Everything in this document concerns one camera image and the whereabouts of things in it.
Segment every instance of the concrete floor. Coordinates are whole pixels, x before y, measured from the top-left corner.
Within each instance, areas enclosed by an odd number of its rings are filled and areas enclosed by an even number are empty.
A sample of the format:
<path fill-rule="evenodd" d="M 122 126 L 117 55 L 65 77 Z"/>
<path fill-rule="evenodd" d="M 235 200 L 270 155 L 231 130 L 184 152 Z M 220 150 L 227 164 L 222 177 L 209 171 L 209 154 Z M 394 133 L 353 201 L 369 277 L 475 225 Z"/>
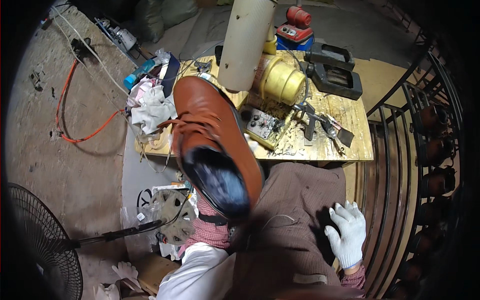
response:
<path fill-rule="evenodd" d="M 285 21 L 290 2 L 279 2 L 275 25 Z M 312 14 L 316 38 L 347 48 L 356 58 L 409 66 L 415 36 L 405 33 L 405 28 L 381 7 L 380 0 L 335 0 L 333 5 L 311 2 L 305 1 L 304 9 Z M 181 54 L 182 59 L 188 59 L 199 49 L 224 39 L 230 10 L 229 6 L 200 9 L 195 17 L 168 29 L 158 43 L 144 46 L 151 52 L 164 47 L 176 57 Z M 65 17 L 81 34 L 92 38 L 97 53 L 118 83 L 132 72 L 134 65 L 84 15 L 70 8 Z M 60 25 L 70 39 L 74 37 L 63 21 Z M 126 126 L 120 117 L 115 117 L 95 138 L 79 145 L 65 142 L 56 134 L 55 109 L 72 63 L 68 49 L 65 37 L 54 24 L 47 31 L 38 30 L 30 42 L 9 107 L 7 174 L 9 181 L 25 186 L 44 201 L 71 238 L 81 238 L 120 229 L 122 198 L 125 201 L 126 196 L 136 195 L 137 191 L 125 189 L 125 172 L 132 169 L 128 167 L 130 162 L 123 159 Z M 78 66 L 62 108 L 68 133 L 76 138 L 93 132 L 114 111 L 99 84 L 118 107 L 125 102 L 124 94 L 119 93 L 98 64 L 86 64 L 100 80 L 94 82 Z M 34 90 L 28 79 L 32 69 L 41 74 L 42 92 Z M 366 109 L 376 101 L 374 97 L 364 99 Z M 157 185 L 172 180 L 175 163 L 172 164 L 169 173 L 156 180 Z M 351 182 L 357 182 L 360 166 L 351 165 L 345 170 Z M 355 184 L 347 189 L 349 199 L 355 199 L 358 193 Z M 83 299 L 93 299 L 94 285 L 117 279 L 110 266 L 127 259 L 127 252 L 125 243 L 118 241 L 80 250 L 79 257 L 84 275 Z"/>
<path fill-rule="evenodd" d="M 64 16 L 83 37 L 92 39 L 117 82 L 132 72 L 135 65 L 85 15 L 72 7 Z M 59 24 L 70 39 L 76 37 L 64 21 Z M 15 78 L 5 148 L 8 180 L 43 201 L 75 239 L 120 229 L 126 125 L 117 116 L 94 138 L 79 144 L 58 136 L 55 112 L 73 59 L 69 41 L 55 24 L 37 30 Z M 99 85 L 117 107 L 124 107 L 126 100 L 96 61 L 85 59 L 85 63 L 98 81 L 78 65 L 60 112 L 65 120 L 62 127 L 73 138 L 91 134 L 115 111 Z M 39 73 L 43 91 L 35 90 L 30 82 L 32 70 Z M 123 240 L 80 249 L 78 256 L 83 299 L 94 298 L 94 285 L 118 280 L 111 266 L 128 258 Z"/>

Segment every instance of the electric fan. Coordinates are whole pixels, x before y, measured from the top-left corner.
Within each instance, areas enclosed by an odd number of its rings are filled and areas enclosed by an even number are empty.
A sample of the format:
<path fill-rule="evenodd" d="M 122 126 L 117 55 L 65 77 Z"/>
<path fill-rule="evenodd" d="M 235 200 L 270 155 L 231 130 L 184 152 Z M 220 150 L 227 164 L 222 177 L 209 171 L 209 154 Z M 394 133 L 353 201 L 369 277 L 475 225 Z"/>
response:
<path fill-rule="evenodd" d="M 35 195 L 18 184 L 9 183 L 13 209 L 20 230 L 39 272 L 60 299 L 82 297 L 83 280 L 75 249 L 66 249 L 67 233 L 52 212 Z"/>
<path fill-rule="evenodd" d="M 9 183 L 9 190 L 18 227 L 25 233 L 39 272 L 60 299 L 68 300 L 79 300 L 83 290 L 82 270 L 75 249 L 157 229 L 177 220 L 181 212 L 191 210 L 188 197 L 179 192 L 172 195 L 170 190 L 160 191 L 164 201 L 173 197 L 170 200 L 183 202 L 175 216 L 161 215 L 159 220 L 132 228 L 71 240 L 52 212 L 29 190 L 14 183 Z"/>

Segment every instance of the blue container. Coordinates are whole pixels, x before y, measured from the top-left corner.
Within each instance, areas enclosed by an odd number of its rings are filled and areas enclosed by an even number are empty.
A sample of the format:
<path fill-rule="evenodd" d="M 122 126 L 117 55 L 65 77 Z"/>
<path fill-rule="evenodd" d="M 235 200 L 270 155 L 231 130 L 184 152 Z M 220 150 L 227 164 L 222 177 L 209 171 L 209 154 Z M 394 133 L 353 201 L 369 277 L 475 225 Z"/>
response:
<path fill-rule="evenodd" d="M 155 61 L 153 59 L 147 60 L 123 80 L 123 85 L 128 88 L 128 90 L 131 90 L 137 84 L 139 78 L 150 71 L 153 66 L 155 66 Z"/>
<path fill-rule="evenodd" d="M 303 41 L 301 43 L 294 43 L 285 38 L 282 38 L 279 35 L 277 35 L 276 37 L 277 37 L 277 46 L 276 46 L 277 50 L 285 50 L 285 47 L 287 47 L 290 50 L 306 51 L 312 46 L 315 40 L 315 38 L 311 36 L 306 41 Z"/>
<path fill-rule="evenodd" d="M 136 69 L 132 74 L 128 75 L 123 80 L 123 85 L 131 90 L 139 81 L 140 78 L 143 77 L 153 66 L 155 66 L 155 62 L 152 59 L 147 60 L 144 62 L 138 69 Z M 164 80 L 162 80 L 161 84 L 163 85 L 163 94 L 165 97 L 170 96 L 173 89 L 173 84 L 175 83 L 175 78 L 177 73 L 180 69 L 180 62 L 170 53 L 170 60 L 168 61 L 167 72 L 165 73 Z"/>

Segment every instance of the concrete wall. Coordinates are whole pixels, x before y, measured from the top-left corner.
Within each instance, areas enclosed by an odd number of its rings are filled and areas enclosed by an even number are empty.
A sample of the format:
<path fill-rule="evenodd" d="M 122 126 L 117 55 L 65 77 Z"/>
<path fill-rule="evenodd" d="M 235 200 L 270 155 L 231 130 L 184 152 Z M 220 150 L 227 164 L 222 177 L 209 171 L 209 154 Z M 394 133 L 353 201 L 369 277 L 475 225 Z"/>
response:
<path fill-rule="evenodd" d="M 118 83 L 134 64 L 85 15 L 71 7 L 64 16 L 92 46 Z M 60 18 L 69 36 L 73 30 Z M 38 29 L 23 57 L 12 90 L 6 128 L 7 174 L 38 196 L 62 223 L 70 238 L 91 237 L 120 229 L 121 177 L 126 124 L 117 115 L 95 137 L 71 144 L 58 137 L 55 112 L 73 62 L 69 42 L 53 23 Z M 100 89 L 115 104 L 125 106 L 126 96 L 108 79 L 97 61 L 86 59 L 93 80 L 78 65 L 68 89 L 61 126 L 72 138 L 93 133 L 115 111 Z M 42 91 L 34 89 L 29 75 L 39 73 Z M 84 276 L 83 299 L 93 299 L 93 285 L 118 279 L 111 265 L 127 259 L 123 240 L 78 251 Z"/>

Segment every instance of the brown apron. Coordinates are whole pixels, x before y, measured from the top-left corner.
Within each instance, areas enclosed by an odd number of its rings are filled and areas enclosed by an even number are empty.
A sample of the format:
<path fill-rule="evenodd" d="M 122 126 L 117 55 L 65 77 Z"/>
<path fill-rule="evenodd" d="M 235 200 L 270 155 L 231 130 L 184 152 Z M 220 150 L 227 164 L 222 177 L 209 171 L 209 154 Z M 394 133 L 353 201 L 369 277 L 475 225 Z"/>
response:
<path fill-rule="evenodd" d="M 251 220 L 235 233 L 233 286 L 225 299 L 267 299 L 295 284 L 340 286 L 324 227 L 335 227 L 328 208 L 344 201 L 342 168 L 272 167 Z"/>

